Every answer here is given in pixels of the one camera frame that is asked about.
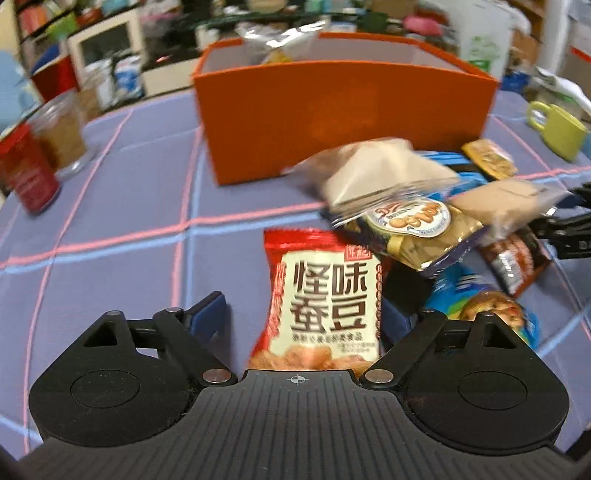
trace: pink object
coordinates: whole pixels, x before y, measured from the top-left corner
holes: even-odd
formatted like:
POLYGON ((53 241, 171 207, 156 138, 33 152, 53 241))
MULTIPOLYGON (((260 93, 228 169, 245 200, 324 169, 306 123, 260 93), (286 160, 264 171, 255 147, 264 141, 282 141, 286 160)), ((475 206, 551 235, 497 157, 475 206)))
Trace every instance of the pink object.
POLYGON ((443 29, 439 23, 432 18, 417 17, 416 15, 409 15, 405 17, 402 26, 412 33, 418 33, 425 37, 441 37, 443 29))

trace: plaid tablecloth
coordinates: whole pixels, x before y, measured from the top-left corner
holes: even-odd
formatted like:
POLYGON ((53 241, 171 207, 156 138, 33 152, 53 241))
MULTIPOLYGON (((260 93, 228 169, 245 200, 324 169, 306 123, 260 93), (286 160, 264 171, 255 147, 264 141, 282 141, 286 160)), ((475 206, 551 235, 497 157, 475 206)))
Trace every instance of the plaid tablecloth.
MULTIPOLYGON (((485 130, 520 176, 567 187, 591 180, 591 161, 554 155, 526 126, 525 106, 501 92, 485 130)), ((211 347, 242 371, 270 296, 263 229, 324 226, 320 205, 284 179, 217 187, 190 92, 102 117, 85 136, 98 160, 46 213, 27 216, 13 196, 0 210, 0 443, 16 457, 41 442, 30 386, 107 310, 146 318, 221 290, 232 321, 211 347)), ((477 255, 467 261, 486 272, 477 255)), ((570 394, 560 448, 591 420, 589 271, 591 260, 555 262, 521 297, 540 318, 539 354, 570 394)))

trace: yellow-green mug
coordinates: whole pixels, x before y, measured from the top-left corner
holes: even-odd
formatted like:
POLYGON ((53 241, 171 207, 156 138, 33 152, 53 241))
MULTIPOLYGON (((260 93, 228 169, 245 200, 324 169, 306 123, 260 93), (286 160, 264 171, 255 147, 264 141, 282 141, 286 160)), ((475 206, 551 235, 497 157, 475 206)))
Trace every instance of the yellow-green mug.
POLYGON ((530 103, 527 122, 541 132, 544 142, 554 153, 567 161, 575 161, 588 133, 587 128, 566 110, 542 102, 530 103), (536 112, 545 115, 544 124, 536 119, 536 112))

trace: mug handle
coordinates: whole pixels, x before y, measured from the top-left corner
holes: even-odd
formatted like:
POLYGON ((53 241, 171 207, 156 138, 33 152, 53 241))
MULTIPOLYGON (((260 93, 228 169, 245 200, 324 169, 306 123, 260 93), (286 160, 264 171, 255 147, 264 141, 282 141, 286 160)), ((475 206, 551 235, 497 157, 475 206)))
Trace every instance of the mug handle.
POLYGON ((544 130, 544 125, 542 125, 535 119, 535 116, 533 115, 535 111, 542 112, 547 116, 548 113, 550 113, 550 105, 546 105, 542 102, 531 102, 529 107, 527 108, 527 113, 525 114, 525 116, 527 117, 528 123, 536 130, 541 132, 544 130))

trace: orange box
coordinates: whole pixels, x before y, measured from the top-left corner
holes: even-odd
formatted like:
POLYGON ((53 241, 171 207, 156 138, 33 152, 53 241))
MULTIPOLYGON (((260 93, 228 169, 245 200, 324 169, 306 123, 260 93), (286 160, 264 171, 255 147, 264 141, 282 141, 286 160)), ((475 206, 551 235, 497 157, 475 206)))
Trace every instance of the orange box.
POLYGON ((498 82, 426 43, 322 33, 308 60, 247 65, 242 40, 212 44, 193 81, 217 182, 278 176, 339 145, 379 137, 460 151, 480 138, 498 82))

